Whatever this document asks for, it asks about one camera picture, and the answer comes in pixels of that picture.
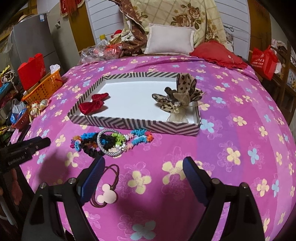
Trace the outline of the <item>maroon hair tie pink charm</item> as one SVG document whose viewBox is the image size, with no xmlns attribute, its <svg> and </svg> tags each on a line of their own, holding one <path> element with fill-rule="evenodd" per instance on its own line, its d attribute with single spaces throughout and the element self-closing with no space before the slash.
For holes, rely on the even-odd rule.
<svg viewBox="0 0 296 241">
<path fill-rule="evenodd" d="M 107 171 L 112 171 L 114 173 L 114 181 L 112 184 L 103 183 L 101 180 L 99 181 L 95 192 L 92 194 L 90 199 L 90 204 L 95 208 L 104 208 L 109 204 L 115 204 L 118 200 L 116 187 L 119 183 L 119 166 L 117 164 L 105 166 L 102 175 L 104 175 Z"/>
</svg>

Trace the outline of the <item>black scrunchie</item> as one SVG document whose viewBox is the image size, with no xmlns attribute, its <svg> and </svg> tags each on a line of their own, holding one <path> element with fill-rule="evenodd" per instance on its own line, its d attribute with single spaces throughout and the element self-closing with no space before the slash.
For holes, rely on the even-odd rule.
<svg viewBox="0 0 296 241">
<path fill-rule="evenodd" d="M 92 158 L 104 156 L 105 153 L 101 149 L 105 149 L 107 151 L 113 148 L 116 144 L 116 137 L 102 134 L 100 138 L 97 138 L 98 134 L 99 133 L 84 133 L 80 136 L 80 149 Z"/>
</svg>

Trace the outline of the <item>red satin bow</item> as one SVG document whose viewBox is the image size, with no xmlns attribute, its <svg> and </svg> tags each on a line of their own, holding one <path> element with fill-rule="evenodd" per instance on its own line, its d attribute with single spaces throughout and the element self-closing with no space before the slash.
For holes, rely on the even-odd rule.
<svg viewBox="0 0 296 241">
<path fill-rule="evenodd" d="M 83 102 L 78 105 L 79 111 L 84 115 L 96 113 L 103 107 L 104 100 L 108 97 L 108 93 L 93 94 L 90 102 Z"/>
</svg>

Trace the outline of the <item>leopard print bow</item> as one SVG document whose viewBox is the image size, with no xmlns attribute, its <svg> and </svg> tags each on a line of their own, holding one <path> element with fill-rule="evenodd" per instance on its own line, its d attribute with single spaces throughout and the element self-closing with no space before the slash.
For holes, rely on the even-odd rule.
<svg viewBox="0 0 296 241">
<path fill-rule="evenodd" d="M 201 89 L 196 87 L 197 80 L 189 73 L 178 73 L 176 79 L 176 89 L 165 88 L 166 95 L 152 94 L 152 98 L 157 102 L 159 108 L 167 113 L 168 122 L 188 123 L 186 111 L 190 107 L 198 106 L 204 95 Z"/>
</svg>

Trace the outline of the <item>red small basket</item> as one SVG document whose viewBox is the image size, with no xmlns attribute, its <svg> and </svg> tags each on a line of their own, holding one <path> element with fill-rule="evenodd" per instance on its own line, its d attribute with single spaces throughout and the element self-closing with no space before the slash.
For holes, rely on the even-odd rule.
<svg viewBox="0 0 296 241">
<path fill-rule="evenodd" d="M 17 130 L 23 130 L 26 126 L 30 124 L 30 117 L 28 111 L 25 111 L 24 114 L 20 117 L 18 121 L 11 127 Z"/>
</svg>

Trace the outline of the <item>painted egg ornaments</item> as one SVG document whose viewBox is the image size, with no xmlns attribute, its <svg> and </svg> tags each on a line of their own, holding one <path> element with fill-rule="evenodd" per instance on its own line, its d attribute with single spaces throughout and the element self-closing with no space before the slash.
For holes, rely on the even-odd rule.
<svg viewBox="0 0 296 241">
<path fill-rule="evenodd" d="M 29 115 L 31 117 L 37 117 L 49 104 L 49 101 L 47 99 L 43 99 L 40 102 L 33 102 L 28 105 L 29 108 Z"/>
</svg>

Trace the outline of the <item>red gift bag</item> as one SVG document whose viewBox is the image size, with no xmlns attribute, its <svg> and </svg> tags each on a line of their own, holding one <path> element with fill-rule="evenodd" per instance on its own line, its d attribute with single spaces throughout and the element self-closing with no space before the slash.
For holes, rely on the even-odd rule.
<svg viewBox="0 0 296 241">
<path fill-rule="evenodd" d="M 46 75 L 43 54 L 37 53 L 18 68 L 18 76 L 25 91 L 33 87 Z"/>
</svg>

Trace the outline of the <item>white tissue paper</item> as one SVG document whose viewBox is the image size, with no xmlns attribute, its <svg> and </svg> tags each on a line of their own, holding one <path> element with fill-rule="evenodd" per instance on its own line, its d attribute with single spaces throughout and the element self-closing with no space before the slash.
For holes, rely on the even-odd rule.
<svg viewBox="0 0 296 241">
<path fill-rule="evenodd" d="M 59 64 L 50 65 L 50 72 L 54 74 L 57 71 L 60 71 L 61 67 Z"/>
</svg>

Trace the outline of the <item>striped shallow cardboard box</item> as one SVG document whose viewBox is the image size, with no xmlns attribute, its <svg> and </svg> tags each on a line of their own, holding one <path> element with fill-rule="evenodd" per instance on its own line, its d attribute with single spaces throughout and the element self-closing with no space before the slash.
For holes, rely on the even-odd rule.
<svg viewBox="0 0 296 241">
<path fill-rule="evenodd" d="M 100 77 L 78 99 L 68 112 L 73 123 L 134 130 L 144 128 L 155 133 L 196 136 L 201 125 L 198 107 L 189 105 L 184 121 L 171 121 L 161 110 L 152 94 L 164 94 L 166 87 L 176 89 L 177 73 L 134 72 Z M 108 93 L 103 107 L 84 115 L 79 110 L 83 102 L 91 102 L 95 94 Z"/>
</svg>

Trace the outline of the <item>clear plastic bag clutter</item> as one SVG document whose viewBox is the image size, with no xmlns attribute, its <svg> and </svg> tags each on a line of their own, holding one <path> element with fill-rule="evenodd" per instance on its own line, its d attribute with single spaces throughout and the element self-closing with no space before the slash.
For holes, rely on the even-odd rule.
<svg viewBox="0 0 296 241">
<path fill-rule="evenodd" d="M 83 49 L 80 52 L 79 65 L 118 59 L 122 53 L 122 44 L 109 44 L 101 40 L 97 45 Z"/>
</svg>

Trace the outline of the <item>wooden shelf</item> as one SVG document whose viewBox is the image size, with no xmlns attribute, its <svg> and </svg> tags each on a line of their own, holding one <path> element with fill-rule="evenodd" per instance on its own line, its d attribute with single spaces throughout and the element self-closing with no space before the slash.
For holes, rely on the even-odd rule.
<svg viewBox="0 0 296 241">
<path fill-rule="evenodd" d="M 291 61 L 292 46 L 287 41 L 287 46 L 283 44 L 272 47 L 277 56 L 280 57 L 281 70 L 275 73 L 272 78 L 275 90 L 273 99 L 283 113 L 293 115 L 295 112 L 295 77 L 289 82 L 290 73 L 295 75 L 295 65 Z"/>
</svg>

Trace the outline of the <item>red shopping bag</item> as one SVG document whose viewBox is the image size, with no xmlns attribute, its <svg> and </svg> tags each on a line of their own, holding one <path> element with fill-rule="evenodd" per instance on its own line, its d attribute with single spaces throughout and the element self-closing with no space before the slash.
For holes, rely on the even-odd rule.
<svg viewBox="0 0 296 241">
<path fill-rule="evenodd" d="M 271 45 L 264 51 L 254 48 L 252 51 L 250 65 L 264 79 L 271 80 L 278 62 L 277 55 Z"/>
</svg>

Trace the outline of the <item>red cushion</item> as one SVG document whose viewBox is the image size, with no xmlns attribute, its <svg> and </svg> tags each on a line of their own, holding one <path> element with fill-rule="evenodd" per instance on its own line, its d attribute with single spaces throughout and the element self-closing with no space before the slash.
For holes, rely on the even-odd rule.
<svg viewBox="0 0 296 241">
<path fill-rule="evenodd" d="M 190 56 L 204 59 L 207 62 L 228 69 L 245 69 L 248 66 L 241 57 L 235 55 L 217 41 L 208 41 L 198 45 L 190 53 Z"/>
</svg>

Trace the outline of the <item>white small pillow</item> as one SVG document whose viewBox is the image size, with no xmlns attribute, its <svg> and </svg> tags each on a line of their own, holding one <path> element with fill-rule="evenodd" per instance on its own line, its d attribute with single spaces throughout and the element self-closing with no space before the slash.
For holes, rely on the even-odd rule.
<svg viewBox="0 0 296 241">
<path fill-rule="evenodd" d="M 189 55 L 194 50 L 192 27 L 149 24 L 149 36 L 144 54 Z"/>
</svg>

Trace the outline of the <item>floral beige quilt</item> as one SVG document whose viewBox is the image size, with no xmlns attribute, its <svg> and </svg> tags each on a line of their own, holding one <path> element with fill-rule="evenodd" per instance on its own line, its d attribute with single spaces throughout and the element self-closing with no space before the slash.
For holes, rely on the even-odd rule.
<svg viewBox="0 0 296 241">
<path fill-rule="evenodd" d="M 194 47 L 215 40 L 227 46 L 226 33 L 213 0 L 114 1 L 123 14 L 123 55 L 143 54 L 149 24 L 194 28 Z"/>
</svg>

